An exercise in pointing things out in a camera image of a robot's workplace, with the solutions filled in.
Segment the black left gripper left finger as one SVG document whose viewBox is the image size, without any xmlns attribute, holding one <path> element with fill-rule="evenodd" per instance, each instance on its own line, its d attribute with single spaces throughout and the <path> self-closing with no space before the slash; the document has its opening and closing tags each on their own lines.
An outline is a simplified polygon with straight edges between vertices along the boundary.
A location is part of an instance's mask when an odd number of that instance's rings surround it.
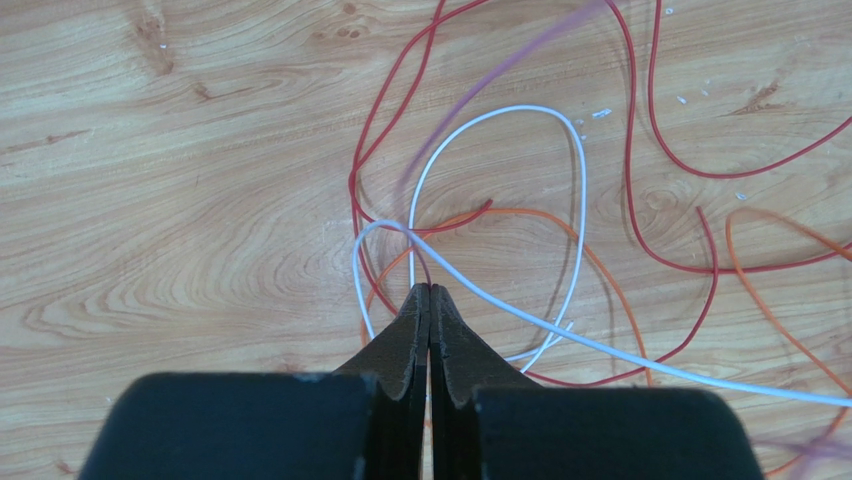
<svg viewBox="0 0 852 480">
<path fill-rule="evenodd" d="M 331 372 L 160 372 L 112 407 L 83 479 L 417 479 L 430 300 Z"/>
</svg>

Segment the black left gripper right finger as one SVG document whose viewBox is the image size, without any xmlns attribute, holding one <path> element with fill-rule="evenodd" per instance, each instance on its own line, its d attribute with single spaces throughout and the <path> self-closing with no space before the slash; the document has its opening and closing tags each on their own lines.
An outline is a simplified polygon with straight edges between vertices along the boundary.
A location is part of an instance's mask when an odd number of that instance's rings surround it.
<svg viewBox="0 0 852 480">
<path fill-rule="evenodd" d="M 689 388 L 547 388 L 504 361 L 429 290 L 438 479 L 758 479 L 745 431 Z"/>
</svg>

